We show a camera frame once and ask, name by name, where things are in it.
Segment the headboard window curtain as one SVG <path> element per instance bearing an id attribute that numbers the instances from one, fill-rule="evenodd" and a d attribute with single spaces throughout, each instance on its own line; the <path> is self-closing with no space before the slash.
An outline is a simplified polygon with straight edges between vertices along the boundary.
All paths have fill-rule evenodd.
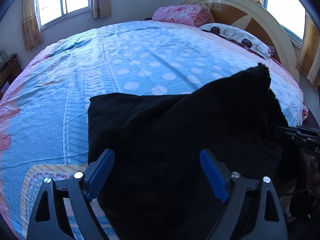
<path id="1" fill-rule="evenodd" d="M 296 68 L 317 92 L 319 87 L 319 31 L 305 13 L 304 36 Z"/>

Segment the blue pink bed sheet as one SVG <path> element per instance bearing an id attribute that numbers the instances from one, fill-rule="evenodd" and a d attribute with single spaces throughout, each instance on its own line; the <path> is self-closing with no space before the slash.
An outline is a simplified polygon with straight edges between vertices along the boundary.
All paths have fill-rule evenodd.
<path id="1" fill-rule="evenodd" d="M 86 167 L 91 97 L 107 93 L 189 94 L 254 67 L 270 69 L 271 89 L 291 126 L 306 118 L 303 93 L 273 59 L 182 24 L 133 21 L 49 45 L 1 100 L 1 216 L 18 239 L 39 186 Z"/>

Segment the headboard window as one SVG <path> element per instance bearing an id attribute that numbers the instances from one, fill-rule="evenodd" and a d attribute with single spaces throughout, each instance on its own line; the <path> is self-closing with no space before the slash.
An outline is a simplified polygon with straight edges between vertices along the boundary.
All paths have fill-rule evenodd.
<path id="1" fill-rule="evenodd" d="M 265 8 L 285 30 L 303 40 L 305 9 L 299 0 L 266 0 Z"/>

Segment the brown wooden desk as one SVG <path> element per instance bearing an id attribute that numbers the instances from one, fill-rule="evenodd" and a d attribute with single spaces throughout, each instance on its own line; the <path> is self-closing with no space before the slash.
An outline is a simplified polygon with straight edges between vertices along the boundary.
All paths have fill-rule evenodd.
<path id="1" fill-rule="evenodd" d="M 5 62 L 1 65 L 0 72 L 0 99 L 2 100 L 4 94 L 7 92 L 13 81 L 21 74 L 20 58 L 17 54 L 11 54 Z"/>

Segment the left yellow curtain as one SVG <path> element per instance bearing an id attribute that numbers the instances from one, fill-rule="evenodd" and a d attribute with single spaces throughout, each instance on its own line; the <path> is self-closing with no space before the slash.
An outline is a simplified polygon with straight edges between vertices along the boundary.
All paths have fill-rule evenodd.
<path id="1" fill-rule="evenodd" d="M 25 51 L 30 51 L 43 42 L 35 0 L 22 0 L 21 32 Z"/>

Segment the black pants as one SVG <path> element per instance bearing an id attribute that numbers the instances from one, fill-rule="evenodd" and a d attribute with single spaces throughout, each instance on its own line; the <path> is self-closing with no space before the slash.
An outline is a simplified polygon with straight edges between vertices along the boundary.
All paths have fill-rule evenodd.
<path id="1" fill-rule="evenodd" d="M 115 153 L 98 197 L 119 239 L 205 239 L 222 203 L 200 165 L 209 149 L 230 171 L 271 178 L 278 194 L 307 176 L 266 66 L 240 71 L 191 94 L 94 96 L 88 162 Z"/>

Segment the cream wooden headboard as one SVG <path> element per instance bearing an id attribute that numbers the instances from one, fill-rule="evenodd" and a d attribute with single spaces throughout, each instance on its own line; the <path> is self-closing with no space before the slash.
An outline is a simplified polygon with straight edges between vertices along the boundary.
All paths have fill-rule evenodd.
<path id="1" fill-rule="evenodd" d="M 278 21 L 253 0 L 185 0 L 184 4 L 206 5 L 217 23 L 245 30 L 266 45 L 274 47 L 272 59 L 277 60 L 300 83 L 293 45 Z"/>

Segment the white patterned pillow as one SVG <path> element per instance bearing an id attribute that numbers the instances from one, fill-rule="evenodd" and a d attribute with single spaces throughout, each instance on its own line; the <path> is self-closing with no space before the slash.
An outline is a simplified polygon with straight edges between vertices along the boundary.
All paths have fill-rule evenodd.
<path id="1" fill-rule="evenodd" d="M 273 46 L 266 45 L 259 38 L 240 28 L 222 23 L 207 23 L 200 26 L 199 29 L 235 42 L 265 60 L 268 60 L 274 54 Z"/>

